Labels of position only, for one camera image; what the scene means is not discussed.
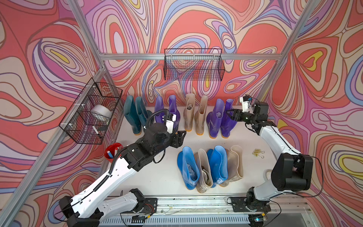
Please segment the purple rain boot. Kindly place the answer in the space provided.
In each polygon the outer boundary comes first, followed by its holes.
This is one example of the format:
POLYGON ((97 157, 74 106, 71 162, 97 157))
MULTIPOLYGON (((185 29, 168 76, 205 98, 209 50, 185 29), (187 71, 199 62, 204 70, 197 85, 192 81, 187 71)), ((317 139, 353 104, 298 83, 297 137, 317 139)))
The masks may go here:
POLYGON ((236 126, 237 121, 232 120, 229 116, 228 116, 228 111, 233 110, 233 100, 232 99, 227 99, 226 100, 226 104, 225 104, 225 109, 224 109, 224 114, 223 114, 223 118, 222 118, 222 123, 220 126, 221 129, 221 135, 223 138, 228 138, 230 136, 230 132, 231 130, 236 126))
POLYGON ((217 99, 212 112, 207 115, 207 126, 209 129, 210 138, 215 139, 218 135, 222 124, 225 103, 222 99, 217 99))
MULTIPOLYGON (((158 96, 156 99, 154 112, 156 113, 163 109, 164 109, 163 98, 161 96, 158 96)), ((155 115, 155 121, 157 123, 164 124, 164 118, 165 118, 165 112, 159 112, 158 114, 155 115)))
POLYGON ((173 131, 178 131, 179 128, 179 122, 181 119, 180 112, 177 109, 177 102, 176 102, 176 95, 170 95, 169 96, 169 112, 176 116, 176 120, 174 122, 173 131))

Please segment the blue rain boot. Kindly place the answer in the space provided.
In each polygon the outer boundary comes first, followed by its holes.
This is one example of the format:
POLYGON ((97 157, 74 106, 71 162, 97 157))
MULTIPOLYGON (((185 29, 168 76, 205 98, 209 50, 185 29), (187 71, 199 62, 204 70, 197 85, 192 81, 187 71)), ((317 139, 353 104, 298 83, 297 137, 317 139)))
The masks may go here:
POLYGON ((183 147, 182 151, 178 154, 177 166, 186 188, 188 190, 195 189, 200 178, 200 171, 190 147, 183 147))
POLYGON ((207 151, 212 177, 212 188, 228 179, 227 153, 224 147, 217 145, 207 151))

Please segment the teal rain boot yellow sole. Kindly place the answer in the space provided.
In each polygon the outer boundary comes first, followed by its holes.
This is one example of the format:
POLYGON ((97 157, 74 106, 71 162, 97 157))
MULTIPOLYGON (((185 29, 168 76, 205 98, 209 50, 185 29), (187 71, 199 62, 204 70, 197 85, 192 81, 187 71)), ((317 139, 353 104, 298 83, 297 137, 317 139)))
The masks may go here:
POLYGON ((126 120, 131 125, 133 133, 135 135, 141 134, 141 122, 139 120, 134 98, 132 95, 127 96, 124 103, 123 113, 126 120))

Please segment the beige rain boot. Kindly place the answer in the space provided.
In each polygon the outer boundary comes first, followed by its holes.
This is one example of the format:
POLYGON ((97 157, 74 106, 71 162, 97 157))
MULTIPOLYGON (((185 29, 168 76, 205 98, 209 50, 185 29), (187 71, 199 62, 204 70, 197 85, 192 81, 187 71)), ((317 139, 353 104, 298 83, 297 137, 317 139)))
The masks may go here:
POLYGON ((204 133, 204 123, 206 118, 207 106, 208 106, 208 96, 202 96, 198 111, 195 113, 194 116, 197 135, 203 135, 204 133))
POLYGON ((239 145, 233 145, 227 153, 228 179, 220 186, 227 187, 231 182, 236 182, 244 177, 243 149, 239 145))
POLYGON ((200 172, 200 177, 196 188, 197 191, 202 194, 205 193, 208 189, 210 189, 213 185, 209 159, 204 149, 199 149, 194 154, 194 158, 200 172))
POLYGON ((183 112, 184 128, 186 131, 192 130, 193 118, 194 118, 194 108, 195 108, 195 94, 187 94, 186 95, 186 107, 183 112))

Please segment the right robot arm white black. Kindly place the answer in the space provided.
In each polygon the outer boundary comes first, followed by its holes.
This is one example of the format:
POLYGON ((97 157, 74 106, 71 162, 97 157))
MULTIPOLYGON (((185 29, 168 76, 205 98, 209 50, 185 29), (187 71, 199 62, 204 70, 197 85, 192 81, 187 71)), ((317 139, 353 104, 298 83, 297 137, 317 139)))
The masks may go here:
POLYGON ((277 126, 268 120, 267 103, 254 104, 252 112, 243 109, 228 109, 226 115, 231 120, 251 125, 250 130, 264 139, 276 158, 271 178, 248 190, 245 199, 245 207, 248 210, 256 211, 265 207, 270 199, 281 194, 294 194, 310 188, 313 158, 295 149, 282 136, 277 126))

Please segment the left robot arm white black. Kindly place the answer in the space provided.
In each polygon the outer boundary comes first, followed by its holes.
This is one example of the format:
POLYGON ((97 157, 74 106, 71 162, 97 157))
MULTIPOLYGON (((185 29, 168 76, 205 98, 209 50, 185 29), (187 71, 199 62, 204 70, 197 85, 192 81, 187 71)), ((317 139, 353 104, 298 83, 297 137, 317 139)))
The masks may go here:
POLYGON ((69 227, 97 227, 103 220, 124 212, 139 213, 146 199, 139 189, 131 189, 123 196, 107 197, 124 181, 153 162, 154 157, 168 147, 182 146, 186 131, 169 133, 168 127, 154 123, 143 137, 119 150, 110 168, 87 189, 59 201, 60 211, 69 227))

